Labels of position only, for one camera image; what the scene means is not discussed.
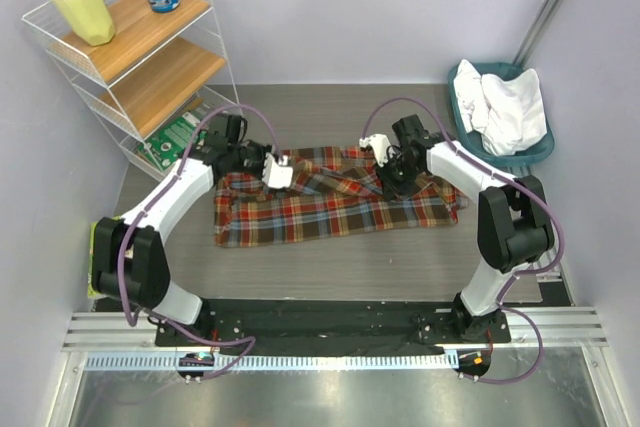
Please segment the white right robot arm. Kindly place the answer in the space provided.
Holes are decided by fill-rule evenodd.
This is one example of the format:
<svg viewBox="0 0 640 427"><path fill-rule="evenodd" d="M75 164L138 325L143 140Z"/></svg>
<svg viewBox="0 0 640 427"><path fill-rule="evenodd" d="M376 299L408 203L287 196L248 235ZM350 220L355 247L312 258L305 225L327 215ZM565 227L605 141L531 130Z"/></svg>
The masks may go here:
<svg viewBox="0 0 640 427"><path fill-rule="evenodd" d="M359 139L360 148L373 153L385 200L407 196L418 176L428 173L456 187L477 207L480 262L451 308L455 336L475 341L497 320L508 284L554 246L550 216L539 205L544 189L533 176L517 178L496 170L460 142L429 133L416 115L392 128L397 146L384 134Z"/></svg>

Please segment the red brown plaid shirt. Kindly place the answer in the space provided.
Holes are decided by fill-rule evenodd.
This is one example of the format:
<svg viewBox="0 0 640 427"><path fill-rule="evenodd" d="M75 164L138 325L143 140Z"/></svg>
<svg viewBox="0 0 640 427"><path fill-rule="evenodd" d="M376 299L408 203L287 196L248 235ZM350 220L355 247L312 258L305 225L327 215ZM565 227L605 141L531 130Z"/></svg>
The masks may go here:
<svg viewBox="0 0 640 427"><path fill-rule="evenodd" d="M214 241L264 247L406 228L448 227L468 199L430 174L408 197L385 201L375 159L357 146L289 149L294 175L283 190L231 173L214 193Z"/></svg>

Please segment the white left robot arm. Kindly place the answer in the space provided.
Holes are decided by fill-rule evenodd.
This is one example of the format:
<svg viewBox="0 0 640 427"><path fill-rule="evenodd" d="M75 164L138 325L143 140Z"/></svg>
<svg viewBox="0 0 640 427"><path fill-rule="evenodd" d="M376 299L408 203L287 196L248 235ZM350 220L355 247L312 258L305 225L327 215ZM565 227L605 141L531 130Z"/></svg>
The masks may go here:
<svg viewBox="0 0 640 427"><path fill-rule="evenodd" d="M245 138L247 120L221 108L198 124L165 178L141 203L120 217L104 217L91 227L89 291L119 300L130 324L141 307L178 322L190 345L205 344L213 322L201 314L204 300L171 279L165 244L202 196L230 173L267 182L279 156L269 144Z"/></svg>

